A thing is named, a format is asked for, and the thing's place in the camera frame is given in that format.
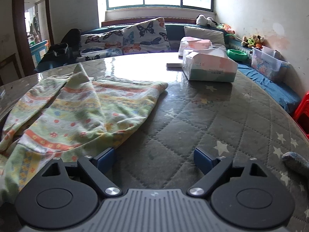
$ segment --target stuffed toy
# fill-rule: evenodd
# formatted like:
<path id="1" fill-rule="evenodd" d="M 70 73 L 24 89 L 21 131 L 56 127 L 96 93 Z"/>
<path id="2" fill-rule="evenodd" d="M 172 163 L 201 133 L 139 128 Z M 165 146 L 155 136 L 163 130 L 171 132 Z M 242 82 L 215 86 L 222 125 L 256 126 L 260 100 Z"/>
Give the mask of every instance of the stuffed toy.
<path id="1" fill-rule="evenodd" d="M 288 168 L 309 179 L 309 162 L 298 153 L 287 152 L 282 155 L 281 160 Z"/>
<path id="2" fill-rule="evenodd" d="M 244 36 L 241 45 L 250 49 L 252 49 L 253 47 L 257 47 L 257 49 L 262 49 L 262 42 L 264 42 L 263 36 L 252 35 L 251 38 L 247 38 L 246 36 Z"/>
<path id="3" fill-rule="evenodd" d="M 217 22 L 215 22 L 212 17 L 205 18 L 205 16 L 202 14 L 200 14 L 196 18 L 196 24 L 200 26 L 208 26 L 208 27 L 213 27 L 213 28 L 217 27 Z"/>
<path id="4" fill-rule="evenodd" d="M 229 34 L 235 34 L 234 29 L 226 23 L 220 24 L 217 28 L 225 30 Z"/>

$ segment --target gray sock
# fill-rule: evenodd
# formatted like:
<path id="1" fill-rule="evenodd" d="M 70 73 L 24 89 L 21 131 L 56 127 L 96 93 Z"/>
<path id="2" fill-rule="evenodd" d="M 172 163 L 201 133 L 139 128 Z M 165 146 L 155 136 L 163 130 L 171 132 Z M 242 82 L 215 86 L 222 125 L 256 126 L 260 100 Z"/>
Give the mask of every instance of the gray sock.
<path id="1" fill-rule="evenodd" d="M 281 160 L 288 168 L 309 178 L 309 162 L 298 153 L 287 152 L 282 155 Z"/>

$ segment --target silver screw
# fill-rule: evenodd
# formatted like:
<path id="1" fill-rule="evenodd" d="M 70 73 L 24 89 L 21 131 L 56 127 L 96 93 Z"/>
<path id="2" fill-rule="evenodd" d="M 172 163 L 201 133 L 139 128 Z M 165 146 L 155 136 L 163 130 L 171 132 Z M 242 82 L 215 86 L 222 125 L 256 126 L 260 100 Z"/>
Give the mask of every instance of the silver screw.
<path id="1" fill-rule="evenodd" d="M 118 187 L 108 187 L 105 189 L 105 193 L 108 195 L 117 195 L 120 193 L 120 189 Z"/>
<path id="2" fill-rule="evenodd" d="M 189 193 L 195 196 L 199 196 L 202 195 L 203 193 L 205 193 L 204 189 L 200 188 L 200 187 L 193 187 L 189 189 Z"/>

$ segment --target wooden chair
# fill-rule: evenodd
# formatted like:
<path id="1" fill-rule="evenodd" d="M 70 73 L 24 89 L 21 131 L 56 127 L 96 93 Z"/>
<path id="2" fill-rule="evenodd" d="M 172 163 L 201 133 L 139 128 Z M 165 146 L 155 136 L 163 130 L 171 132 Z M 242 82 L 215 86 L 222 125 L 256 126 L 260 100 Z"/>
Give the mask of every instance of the wooden chair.
<path id="1" fill-rule="evenodd" d="M 0 62 L 0 86 L 4 85 L 3 83 L 3 80 L 1 78 L 1 70 L 6 67 L 7 65 L 9 64 L 12 64 L 14 65 L 14 68 L 15 68 L 15 71 L 16 71 L 16 74 L 18 76 L 19 79 L 21 79 L 21 74 L 20 74 L 20 70 L 19 70 L 19 67 L 18 67 L 18 64 L 17 64 L 17 59 L 16 59 L 16 55 L 15 53 L 13 55 L 10 55 L 9 57 L 7 57 L 6 59 L 4 59 L 3 61 Z"/>

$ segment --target plush toy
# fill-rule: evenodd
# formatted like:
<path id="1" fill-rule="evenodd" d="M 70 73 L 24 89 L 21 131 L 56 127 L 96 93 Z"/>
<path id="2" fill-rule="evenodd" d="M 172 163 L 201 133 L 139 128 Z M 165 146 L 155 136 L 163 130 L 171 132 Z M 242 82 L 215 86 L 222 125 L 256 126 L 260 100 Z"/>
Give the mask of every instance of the plush toy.
<path id="1" fill-rule="evenodd" d="M 243 37 L 241 45 L 248 48 L 257 47 L 257 49 L 262 49 L 262 42 L 264 42 L 264 37 L 260 35 L 252 35 L 251 38 Z"/>
<path id="2" fill-rule="evenodd" d="M 200 25 L 200 26 L 210 26 L 213 28 L 217 27 L 217 22 L 214 21 L 214 19 L 212 17 L 207 17 L 205 18 L 204 15 L 200 14 L 197 18 L 196 18 L 196 24 Z"/>
<path id="3" fill-rule="evenodd" d="M 219 25 L 217 26 L 217 28 L 226 31 L 226 32 L 229 33 L 229 34 L 232 34 L 232 35 L 235 34 L 234 29 L 233 29 L 231 26 L 229 26 L 228 24 L 226 24 L 226 23 L 219 24 Z"/>

